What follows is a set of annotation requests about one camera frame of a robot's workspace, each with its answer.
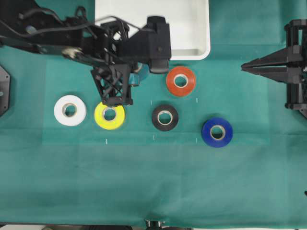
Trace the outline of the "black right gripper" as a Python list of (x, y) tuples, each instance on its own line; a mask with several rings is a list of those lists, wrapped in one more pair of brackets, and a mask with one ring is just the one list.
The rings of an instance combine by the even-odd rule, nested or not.
[(307, 109), (307, 21), (292, 20), (284, 29), (287, 48), (244, 63), (241, 69), (276, 82), (287, 83), (288, 68), (290, 81), (286, 86), (285, 107), (305, 111)]

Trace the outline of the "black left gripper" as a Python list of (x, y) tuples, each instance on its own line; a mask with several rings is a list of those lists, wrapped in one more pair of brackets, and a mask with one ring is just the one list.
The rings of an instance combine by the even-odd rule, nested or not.
[(141, 77), (131, 73), (130, 64), (94, 67), (91, 74), (104, 105), (132, 105), (131, 86), (140, 85)]

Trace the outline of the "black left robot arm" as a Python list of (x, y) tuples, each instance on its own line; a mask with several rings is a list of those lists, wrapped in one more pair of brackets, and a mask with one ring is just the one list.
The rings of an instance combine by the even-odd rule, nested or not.
[(101, 25), (90, 22), (83, 6), (62, 20), (34, 0), (0, 3), (1, 45), (91, 66), (101, 102), (110, 107), (133, 104), (129, 78), (139, 61), (119, 54), (129, 30), (130, 24), (117, 17)]

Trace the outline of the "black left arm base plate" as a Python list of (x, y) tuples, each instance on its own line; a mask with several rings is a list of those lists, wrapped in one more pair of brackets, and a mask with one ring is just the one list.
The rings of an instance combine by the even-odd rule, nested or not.
[(10, 107), (10, 74), (0, 66), (0, 116), (4, 115)]

